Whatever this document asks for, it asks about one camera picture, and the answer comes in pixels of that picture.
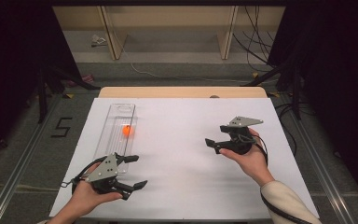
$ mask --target orange object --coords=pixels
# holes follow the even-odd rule
[[[129,136],[131,134],[131,126],[130,125],[125,125],[123,127],[123,134],[125,136]]]

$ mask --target tabletop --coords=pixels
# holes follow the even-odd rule
[[[193,97],[186,97],[191,92]],[[94,99],[64,182],[93,160],[112,104],[136,105],[131,154],[140,158],[130,163],[127,173],[117,180],[129,185],[148,182],[127,201],[101,204],[85,217],[173,222],[269,218],[254,180],[234,161],[216,155],[205,144],[205,138],[227,140],[228,135],[221,133],[219,126],[236,116],[264,120],[254,129],[268,147],[270,171],[317,216],[273,104],[258,87],[103,88],[100,97]],[[70,197],[70,188],[61,188],[50,215],[54,216]]]

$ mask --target clear acrylic box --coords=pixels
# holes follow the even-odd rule
[[[137,119],[135,105],[110,105],[94,160],[115,152],[120,156],[130,156]],[[126,173],[128,168],[129,164],[122,162],[118,172]]]

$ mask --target white board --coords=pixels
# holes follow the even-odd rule
[[[219,127],[236,116],[264,120],[251,128],[267,145],[270,171],[318,216],[268,98],[97,98],[63,181],[69,181],[92,162],[111,104],[135,104],[138,117],[131,151],[140,159],[130,163],[129,171],[118,180],[130,185],[144,180],[148,183],[127,201],[102,204],[86,217],[128,221],[269,218],[254,180],[237,163],[216,155],[205,144],[205,138],[229,140]],[[50,215],[55,216],[70,197],[71,188],[61,188]]]

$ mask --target wooden edge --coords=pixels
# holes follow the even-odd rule
[[[99,98],[267,98],[261,87],[104,87]]]
[[[111,54],[113,56],[113,60],[118,60],[124,48],[127,32],[124,29],[115,27],[114,23],[110,19],[110,14],[107,10],[107,7],[101,7],[101,9],[106,28],[106,34],[108,35],[109,43],[112,46]]]
[[[106,42],[107,42],[107,46],[109,47],[109,52],[110,52],[110,56],[112,58],[112,60],[116,60],[117,57],[115,55],[115,49],[114,49],[114,45],[112,43],[112,36],[109,33],[109,29],[107,27],[107,24],[109,23],[106,19],[106,9],[104,6],[102,7],[97,7],[98,9],[98,13],[100,14],[100,18],[101,18],[101,22],[103,23],[103,29],[105,31],[105,37],[106,37]]]
[[[220,47],[220,55],[222,59],[228,59],[229,49],[231,46],[232,34],[237,19],[238,7],[232,7],[230,17],[227,21],[227,29],[217,33],[217,41]]]

